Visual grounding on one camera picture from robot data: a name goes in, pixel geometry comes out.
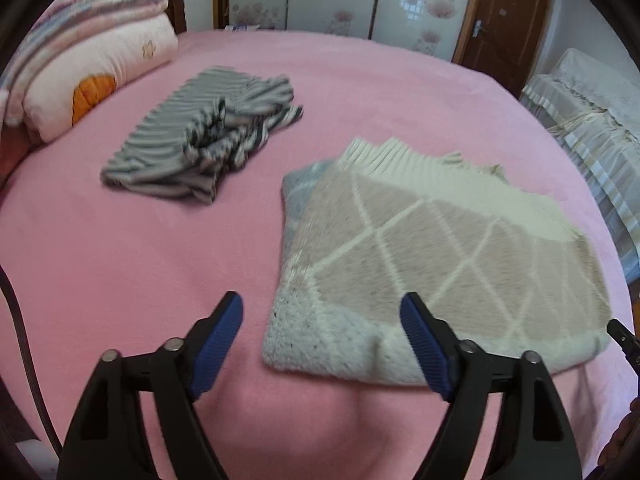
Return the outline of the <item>person's right hand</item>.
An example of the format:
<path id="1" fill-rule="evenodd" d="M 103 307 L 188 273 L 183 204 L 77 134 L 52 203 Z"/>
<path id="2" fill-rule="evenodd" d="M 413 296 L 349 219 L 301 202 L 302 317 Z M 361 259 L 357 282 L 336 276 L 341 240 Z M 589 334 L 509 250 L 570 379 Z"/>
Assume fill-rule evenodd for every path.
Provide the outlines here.
<path id="1" fill-rule="evenodd" d="M 632 430 L 638 426 L 640 417 L 640 398 L 637 396 L 629 405 L 629 413 L 620 421 L 608 444 L 605 445 L 598 458 L 598 465 L 605 466 L 620 454 L 628 441 Z"/>

